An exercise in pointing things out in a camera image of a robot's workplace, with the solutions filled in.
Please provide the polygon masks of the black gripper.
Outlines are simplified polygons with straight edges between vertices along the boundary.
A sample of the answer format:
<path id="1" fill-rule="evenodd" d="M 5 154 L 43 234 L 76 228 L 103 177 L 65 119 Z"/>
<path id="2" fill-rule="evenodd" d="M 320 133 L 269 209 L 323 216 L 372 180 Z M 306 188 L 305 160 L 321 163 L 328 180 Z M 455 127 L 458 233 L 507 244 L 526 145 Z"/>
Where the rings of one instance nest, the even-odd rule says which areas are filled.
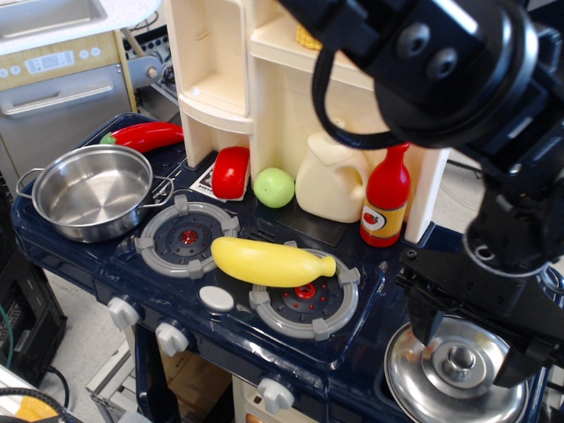
<path id="1" fill-rule="evenodd" d="M 412 333 L 428 345 L 455 314 L 511 345 L 493 384 L 513 388 L 543 366 L 563 365 L 563 308 L 535 276 L 500 276 L 465 252 L 406 248 L 397 282 L 408 297 Z"/>

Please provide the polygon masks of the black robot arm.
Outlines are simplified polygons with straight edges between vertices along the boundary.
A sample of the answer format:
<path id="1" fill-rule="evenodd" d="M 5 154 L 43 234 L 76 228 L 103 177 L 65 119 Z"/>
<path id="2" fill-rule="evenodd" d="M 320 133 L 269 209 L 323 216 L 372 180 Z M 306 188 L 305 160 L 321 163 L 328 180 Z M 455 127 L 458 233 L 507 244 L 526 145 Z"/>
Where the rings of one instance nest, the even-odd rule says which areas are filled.
<path id="1" fill-rule="evenodd" d="M 481 166 L 485 194 L 457 253 L 407 249 L 400 282 L 422 343 L 456 313 L 500 336 L 495 383 L 512 387 L 563 361 L 563 312 L 539 279 L 563 254 L 561 41 L 524 1 L 287 1 L 323 45 L 312 96 L 322 126 L 362 150 L 409 141 Z M 375 83 L 384 134 L 327 116 L 337 52 Z"/>

